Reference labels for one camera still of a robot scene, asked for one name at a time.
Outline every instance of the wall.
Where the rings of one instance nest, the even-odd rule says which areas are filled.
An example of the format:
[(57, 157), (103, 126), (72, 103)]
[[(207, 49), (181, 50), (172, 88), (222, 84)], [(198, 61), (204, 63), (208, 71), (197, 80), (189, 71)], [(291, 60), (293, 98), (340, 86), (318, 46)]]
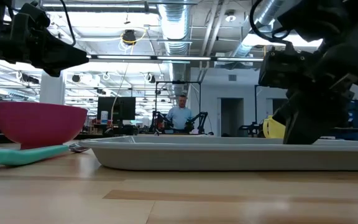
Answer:
[[(351, 89), (354, 93), (354, 99), (358, 100), (358, 86)], [(259, 123), (267, 115), (273, 113), (273, 98), (285, 98), (286, 90), (279, 88), (258, 87), (257, 88), (257, 122)], [(244, 125), (249, 125), (255, 121), (255, 100), (254, 86), (230, 86), (230, 85), (205, 85), (201, 86), (201, 110), (207, 111), (211, 120), (205, 122), (204, 128), (208, 133), (210, 131), (217, 133), (218, 128), (218, 98), (242, 98), (244, 99)], [(198, 93), (194, 90), (189, 93), (188, 107), (191, 109), (193, 116), (199, 113)]]

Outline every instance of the gray tray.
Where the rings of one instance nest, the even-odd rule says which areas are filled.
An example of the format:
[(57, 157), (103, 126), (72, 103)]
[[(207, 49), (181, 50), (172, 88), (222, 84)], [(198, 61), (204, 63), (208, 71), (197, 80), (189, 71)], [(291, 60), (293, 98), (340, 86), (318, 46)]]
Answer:
[(89, 139), (98, 161), (127, 170), (358, 170), (358, 142), (281, 139), (126, 136)]

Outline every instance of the wooden table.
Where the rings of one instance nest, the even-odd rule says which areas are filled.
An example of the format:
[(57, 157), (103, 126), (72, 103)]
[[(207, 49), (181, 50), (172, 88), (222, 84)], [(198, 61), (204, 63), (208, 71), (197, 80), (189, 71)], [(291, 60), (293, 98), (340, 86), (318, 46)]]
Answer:
[(358, 223), (358, 172), (131, 172), (68, 152), (0, 167), (4, 223)]

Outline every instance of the white pillar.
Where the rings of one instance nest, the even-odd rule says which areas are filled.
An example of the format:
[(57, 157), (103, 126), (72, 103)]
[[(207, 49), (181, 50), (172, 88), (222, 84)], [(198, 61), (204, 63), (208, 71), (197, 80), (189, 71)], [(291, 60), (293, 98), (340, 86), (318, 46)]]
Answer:
[(42, 71), (40, 103), (65, 104), (66, 75), (62, 71), (59, 77), (51, 77)]

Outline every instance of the ceiling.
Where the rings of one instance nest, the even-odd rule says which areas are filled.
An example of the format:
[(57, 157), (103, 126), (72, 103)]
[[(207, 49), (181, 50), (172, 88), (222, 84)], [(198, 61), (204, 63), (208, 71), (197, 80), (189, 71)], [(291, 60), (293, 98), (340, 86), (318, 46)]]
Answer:
[[(23, 3), (30, 0), (16, 0), (16, 8), (20, 8)], [(285, 4), (291, 5), (294, 1), (287, 1)], [(200, 0), (198, 4), (192, 5), (190, 11), (190, 36), (189, 46), (190, 55), (199, 55), (201, 52), (204, 37), (206, 35), (206, 25), (211, 18), (211, 8), (213, 1)], [(75, 47), (84, 50), (88, 55), (108, 54), (108, 55), (165, 55), (166, 49), (163, 43), (164, 35), (160, 26), (160, 16), (149, 13), (133, 13), (127, 6), (121, 4), (122, 12), (98, 12), (84, 11), (69, 12), (73, 31), (77, 40)], [(215, 41), (212, 54), (228, 53), (234, 50), (242, 41), (241, 27), (245, 15), (249, 13), (251, 1), (231, 0), (227, 5), (227, 10), (234, 10), (236, 20), (228, 22), (222, 20), (217, 41)], [(70, 30), (64, 12), (54, 10), (47, 11), (51, 19), (48, 28), (51, 34), (60, 37), (62, 41), (72, 43)], [(218, 20), (218, 14), (214, 18), (214, 26)], [(133, 48), (128, 48), (122, 44), (121, 34), (125, 30), (135, 30), (138, 39)], [(252, 45), (269, 45), (254, 34), (247, 36), (246, 41)], [(255, 57), (263, 57), (265, 49), (253, 49), (251, 52)], [(210, 65), (207, 69), (203, 84), (205, 85), (255, 85), (258, 80), (259, 66), (255, 63), (248, 69), (226, 70), (214, 68)], [(197, 80), (200, 73), (199, 63), (191, 63), (196, 66), (190, 71), (191, 79)], [(38, 79), (41, 82), (42, 71), (31, 65), (24, 63), (10, 64), (0, 61), (0, 100), (32, 100), (39, 99), (39, 84), (24, 82), (22, 76), (26, 75)], [(156, 80), (171, 81), (170, 66), (168, 63), (112, 63), (112, 62), (90, 62), (77, 67), (72, 67), (64, 71), (67, 76), (66, 104), (86, 108), (89, 114), (95, 114), (97, 109), (97, 97), (101, 96), (94, 88), (120, 87), (122, 89), (105, 91), (107, 96), (136, 96), (137, 114), (150, 116), (153, 111), (155, 84), (149, 83), (149, 75), (153, 75)], [(79, 75), (80, 82), (74, 82), (73, 76)], [(228, 75), (236, 75), (236, 81), (229, 81)], [(162, 91), (158, 96), (159, 106), (162, 112), (166, 112), (172, 105), (174, 94), (170, 85), (165, 86), (168, 91)]]

